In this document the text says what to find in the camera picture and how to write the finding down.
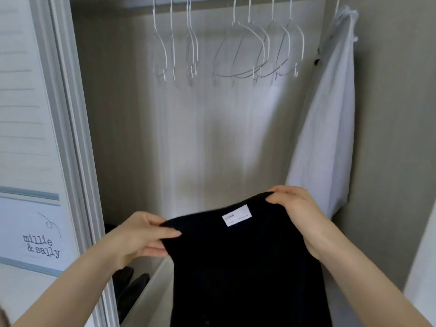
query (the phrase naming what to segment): closet wall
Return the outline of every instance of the closet wall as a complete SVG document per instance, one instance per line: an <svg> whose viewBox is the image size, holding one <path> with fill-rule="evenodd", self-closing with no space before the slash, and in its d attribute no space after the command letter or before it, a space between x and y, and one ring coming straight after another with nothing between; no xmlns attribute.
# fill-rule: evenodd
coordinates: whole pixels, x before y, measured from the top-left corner
<svg viewBox="0 0 436 327"><path fill-rule="evenodd" d="M74 14L106 222L118 224L135 210L173 218L235 203L284 183L317 55L325 0L294 4L294 21L306 38L299 76L257 83L212 77L216 50L232 21L232 2L228 3L225 8L192 12L200 47L195 78L187 75L186 13L173 15L176 81L169 70L166 83L152 74L150 14ZM237 20L245 22L247 11L247 6L238 7ZM277 20L286 23L289 3L276 4L275 11ZM270 4L254 5L252 17L256 24L268 26ZM169 14L157 15L156 24L171 57ZM241 33L233 32L224 44L218 56L221 72L230 70ZM289 63L295 63L301 38L296 29L291 34ZM276 29L271 36L275 57L282 32ZM250 69L260 51L253 36L244 41L236 63L241 70ZM155 51L162 64L161 47Z"/></svg>
<svg viewBox="0 0 436 327"><path fill-rule="evenodd" d="M350 200L334 221L402 288L436 196L436 0L341 4L360 16Z"/></svg>

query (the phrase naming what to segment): closet rod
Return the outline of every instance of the closet rod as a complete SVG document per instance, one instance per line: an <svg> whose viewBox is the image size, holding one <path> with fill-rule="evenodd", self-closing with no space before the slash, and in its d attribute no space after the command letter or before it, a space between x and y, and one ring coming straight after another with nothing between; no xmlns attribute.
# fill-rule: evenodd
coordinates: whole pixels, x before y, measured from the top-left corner
<svg viewBox="0 0 436 327"><path fill-rule="evenodd" d="M233 0L192 0L192 9L216 9L225 8L232 5ZM275 0L275 2L289 2L289 0ZM253 4L270 4L271 0L253 0ZM186 11L186 0L173 0L173 11ZM170 0L156 0L156 12L169 12ZM248 0L238 0L238 6L248 5ZM74 1L72 2L73 13L112 13L112 12L130 12L139 11L151 13L153 0L121 0L118 2L101 0L101 1Z"/></svg>

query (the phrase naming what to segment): clothing label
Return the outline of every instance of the clothing label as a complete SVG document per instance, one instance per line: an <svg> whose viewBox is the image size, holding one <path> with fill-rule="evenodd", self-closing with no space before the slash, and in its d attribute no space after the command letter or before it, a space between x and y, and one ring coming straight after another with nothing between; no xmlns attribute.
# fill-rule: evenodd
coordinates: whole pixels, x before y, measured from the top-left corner
<svg viewBox="0 0 436 327"><path fill-rule="evenodd" d="M248 205L244 205L243 207L240 207L239 209L236 209L233 212L230 212L228 214L225 214L222 216L222 218L225 221L225 224L228 226L232 226L234 224L237 224L245 219L251 218L250 210L248 209Z"/></svg>

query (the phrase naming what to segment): white door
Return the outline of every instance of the white door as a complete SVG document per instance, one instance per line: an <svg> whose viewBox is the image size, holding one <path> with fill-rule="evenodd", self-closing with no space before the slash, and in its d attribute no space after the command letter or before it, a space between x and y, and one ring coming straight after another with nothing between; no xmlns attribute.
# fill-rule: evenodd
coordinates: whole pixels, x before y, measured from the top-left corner
<svg viewBox="0 0 436 327"><path fill-rule="evenodd" d="M0 0L0 302L12 321L104 234L87 124L69 0ZM110 284L87 326L118 325Z"/></svg>

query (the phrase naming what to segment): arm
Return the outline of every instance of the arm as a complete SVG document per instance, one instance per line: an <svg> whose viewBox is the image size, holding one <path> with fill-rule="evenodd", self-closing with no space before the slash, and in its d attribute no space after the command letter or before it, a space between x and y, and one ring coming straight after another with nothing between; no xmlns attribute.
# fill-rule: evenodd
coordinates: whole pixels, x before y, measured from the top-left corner
<svg viewBox="0 0 436 327"><path fill-rule="evenodd" d="M267 198L286 208L309 252L325 265L368 327L431 327L401 291L328 220L303 188L276 186Z"/></svg>
<svg viewBox="0 0 436 327"><path fill-rule="evenodd" d="M160 238L181 233L165 219L136 212L71 264L14 327L83 327L117 269L141 255L165 256Z"/></svg>

